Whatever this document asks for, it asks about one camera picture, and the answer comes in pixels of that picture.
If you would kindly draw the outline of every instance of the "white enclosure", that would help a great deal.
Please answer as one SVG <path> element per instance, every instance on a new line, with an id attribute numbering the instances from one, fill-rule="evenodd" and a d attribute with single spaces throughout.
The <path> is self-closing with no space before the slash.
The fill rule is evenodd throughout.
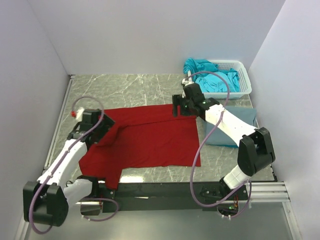
<path id="1" fill-rule="evenodd" d="M 304 239 L 319 239 L 320 2 L 287 0 L 249 70 L 258 118 L 272 130 L 279 180 L 285 182 Z"/>
<path id="2" fill-rule="evenodd" d="M 254 60 L 284 0 L 29 0 L 68 74 L 181 73 Z"/>
<path id="3" fill-rule="evenodd" d="M 1 0 L 0 239 L 41 174 L 68 74 L 181 73 L 189 57 L 244 63 L 275 173 L 318 239 L 319 22 L 318 0 Z"/>

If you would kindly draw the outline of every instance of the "robotic arm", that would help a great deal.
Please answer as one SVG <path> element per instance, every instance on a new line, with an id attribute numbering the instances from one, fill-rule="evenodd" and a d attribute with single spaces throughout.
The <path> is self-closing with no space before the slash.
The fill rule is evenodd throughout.
<path id="1" fill-rule="evenodd" d="M 204 121 L 216 125 L 223 112 L 223 119 L 218 125 L 239 147 L 237 165 L 220 180 L 222 190 L 227 194 L 248 180 L 261 169 L 275 161 L 274 148 L 269 131 L 257 129 L 229 111 L 217 100 L 205 99 L 200 86 L 196 83 L 183 87 L 183 94 L 173 95 L 173 115 L 199 116 Z"/>
<path id="2" fill-rule="evenodd" d="M 61 226 L 68 214 L 69 207 L 85 197 L 99 197 L 99 183 L 96 177 L 80 176 L 71 185 L 66 187 L 72 172 L 77 168 L 79 160 L 86 154 L 88 149 L 100 141 L 100 139 L 114 125 L 114 121 L 107 115 L 103 116 L 101 123 L 91 133 L 77 142 L 68 152 L 61 165 L 52 174 L 58 161 L 69 149 L 72 143 L 82 134 L 91 129 L 101 117 L 101 110 L 80 108 L 77 115 L 79 121 L 69 133 L 67 141 L 57 159 L 45 173 L 37 179 L 37 182 L 29 181 L 23 188 L 23 212 L 24 220 L 29 221 L 29 209 L 31 201 L 40 185 L 51 176 L 40 195 L 36 199 L 33 208 L 33 221 L 50 226 Z"/>
<path id="3" fill-rule="evenodd" d="M 218 128 L 230 136 L 239 146 L 237 165 L 219 182 L 222 195 L 226 196 L 245 180 L 275 161 L 274 149 L 267 129 L 264 127 L 256 129 L 228 112 L 217 100 L 213 98 L 205 99 L 200 86 L 196 83 L 186 85 L 183 90 L 183 94 L 172 96 L 173 115 L 178 116 L 179 110 L 179 113 L 183 116 L 199 116 L 215 125 L 223 112 L 223 119 Z M 80 176 L 68 187 L 66 187 L 66 182 L 88 149 L 93 144 L 98 143 L 114 125 L 115 122 L 107 115 L 103 116 L 103 120 L 94 131 L 83 137 L 70 149 L 62 164 L 52 174 L 58 160 L 79 136 L 99 121 L 100 116 L 101 110 L 99 109 L 84 110 L 83 108 L 73 116 L 76 117 L 78 123 L 68 135 L 57 160 L 36 182 L 29 181 L 23 188 L 25 221 L 29 221 L 29 210 L 36 191 L 48 176 L 51 178 L 40 192 L 33 207 L 34 223 L 59 227 L 67 217 L 69 207 L 85 197 L 100 197 L 99 182 L 96 177 Z"/>

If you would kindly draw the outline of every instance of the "laundry basket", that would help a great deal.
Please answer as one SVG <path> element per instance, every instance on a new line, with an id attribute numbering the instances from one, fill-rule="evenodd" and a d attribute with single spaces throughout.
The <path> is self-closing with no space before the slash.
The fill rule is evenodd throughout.
<path id="1" fill-rule="evenodd" d="M 230 92 L 229 99 L 239 99 L 243 95 L 251 93 L 252 89 L 251 89 L 249 76 L 242 62 L 236 61 L 236 60 L 208 60 L 208 61 L 214 64 L 218 64 L 219 70 L 229 70 L 232 68 L 238 72 L 240 91 Z M 206 99 L 208 98 L 226 99 L 227 98 L 226 92 L 204 92 L 203 94 Z"/>

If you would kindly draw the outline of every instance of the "teal cloth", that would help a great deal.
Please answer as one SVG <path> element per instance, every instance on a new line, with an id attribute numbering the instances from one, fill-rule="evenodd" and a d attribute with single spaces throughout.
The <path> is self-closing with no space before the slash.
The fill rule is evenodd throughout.
<path id="1" fill-rule="evenodd" d="M 236 93 L 240 91 L 238 72 L 231 68 L 230 70 L 219 70 L 218 65 L 205 59 L 188 58 L 183 66 L 185 74 L 191 71 L 191 74 L 200 71 L 215 72 L 221 76 L 229 85 L 230 92 Z M 217 76 L 201 73 L 193 77 L 193 81 L 200 85 L 203 93 L 226 93 L 227 87 L 225 83 Z"/>
<path id="2" fill-rule="evenodd" d="M 248 107 L 238 107 L 238 106 L 226 106 L 225 109 L 227 109 L 230 113 L 232 113 L 237 118 L 244 121 L 245 123 L 251 126 L 256 125 L 256 115 L 257 115 L 256 109 L 248 108 Z M 213 127 L 214 127 L 213 124 L 205 121 L 204 134 L 207 136 Z M 224 147 L 230 147 L 230 148 L 238 147 L 237 144 L 219 128 L 217 128 L 211 134 L 211 136 L 207 139 L 205 143 L 208 145 L 224 146 Z"/>

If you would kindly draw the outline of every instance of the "marble floor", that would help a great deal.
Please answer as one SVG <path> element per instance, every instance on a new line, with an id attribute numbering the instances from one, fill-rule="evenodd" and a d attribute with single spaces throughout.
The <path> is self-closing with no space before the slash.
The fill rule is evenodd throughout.
<path id="1" fill-rule="evenodd" d="M 68 133 L 75 125 L 70 116 L 71 105 L 80 96 L 93 96 L 102 101 L 105 109 L 137 107 L 146 105 L 171 104 L 172 94 L 182 92 L 183 74 L 100 74 L 74 75 L 59 121 L 59 129 L 54 139 L 53 148 L 47 166 L 53 162 L 62 150 Z M 248 95 L 237 100 L 230 100 L 229 106 L 252 108 Z M 98 104 L 90 99 L 81 100 L 79 107 L 98 108 Z M 199 141 L 204 139 L 204 125 L 198 118 L 197 129 Z M 237 148 L 205 145 L 201 152 L 201 167 L 197 167 L 194 181 L 219 181 L 237 164 Z M 122 171 L 122 183 L 158 183 L 188 182 L 190 167 L 168 166 L 149 168 L 128 168 Z M 81 175 L 79 168 L 72 174 L 72 179 Z M 255 176 L 254 181 L 273 181 L 273 170 L 267 167 Z"/>

